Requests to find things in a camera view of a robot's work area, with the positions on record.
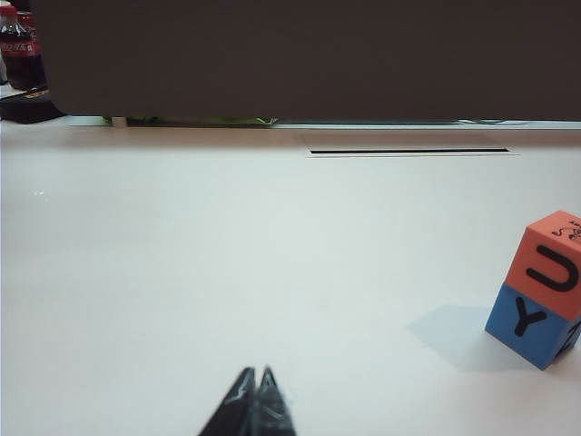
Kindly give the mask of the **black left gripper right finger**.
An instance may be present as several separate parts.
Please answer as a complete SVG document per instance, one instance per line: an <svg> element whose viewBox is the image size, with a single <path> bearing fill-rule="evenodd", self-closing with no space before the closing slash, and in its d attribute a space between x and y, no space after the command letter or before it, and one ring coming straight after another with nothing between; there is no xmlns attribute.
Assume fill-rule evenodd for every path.
<svg viewBox="0 0 581 436"><path fill-rule="evenodd" d="M295 436L290 409L270 366L264 368L251 408L251 435Z"/></svg>

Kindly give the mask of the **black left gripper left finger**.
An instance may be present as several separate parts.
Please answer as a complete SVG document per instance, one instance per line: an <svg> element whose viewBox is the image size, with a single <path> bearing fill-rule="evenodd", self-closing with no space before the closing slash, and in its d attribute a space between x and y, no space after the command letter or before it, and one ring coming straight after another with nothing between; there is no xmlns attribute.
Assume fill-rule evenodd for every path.
<svg viewBox="0 0 581 436"><path fill-rule="evenodd" d="M251 434L251 409L255 400L255 369L245 367L199 432L201 436Z"/></svg>

